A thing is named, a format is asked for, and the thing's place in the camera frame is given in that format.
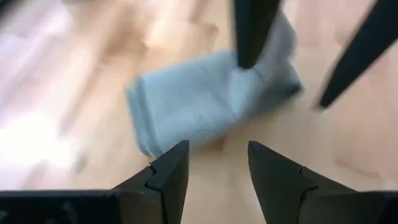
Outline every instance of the folded sock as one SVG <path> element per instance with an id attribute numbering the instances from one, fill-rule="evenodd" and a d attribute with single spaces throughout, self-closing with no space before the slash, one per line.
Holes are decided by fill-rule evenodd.
<path id="1" fill-rule="evenodd" d="M 289 62 L 294 44 L 280 12 L 251 69 L 225 50 L 141 75 L 127 90 L 141 151 L 159 157 L 184 139 L 195 148 L 286 102 L 301 89 Z"/>

